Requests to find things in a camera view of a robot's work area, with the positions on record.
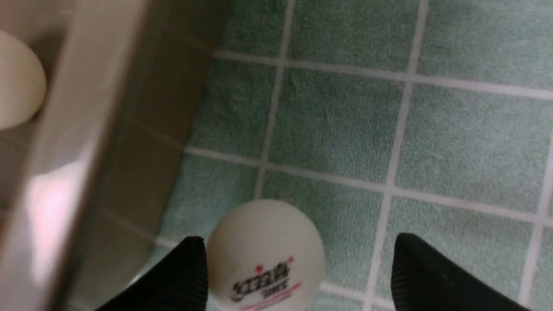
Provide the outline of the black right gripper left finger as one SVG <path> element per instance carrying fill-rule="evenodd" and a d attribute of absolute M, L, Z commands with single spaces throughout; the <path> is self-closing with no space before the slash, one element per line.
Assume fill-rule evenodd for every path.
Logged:
<path fill-rule="evenodd" d="M 99 311 L 205 311 L 209 297 L 203 238 L 188 236 Z"/>

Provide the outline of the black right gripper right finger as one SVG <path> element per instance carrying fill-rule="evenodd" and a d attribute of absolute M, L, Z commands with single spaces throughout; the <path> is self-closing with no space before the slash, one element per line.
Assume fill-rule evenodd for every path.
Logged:
<path fill-rule="evenodd" d="M 402 232 L 394 244 L 391 294 L 397 311 L 523 311 L 419 236 Z"/>

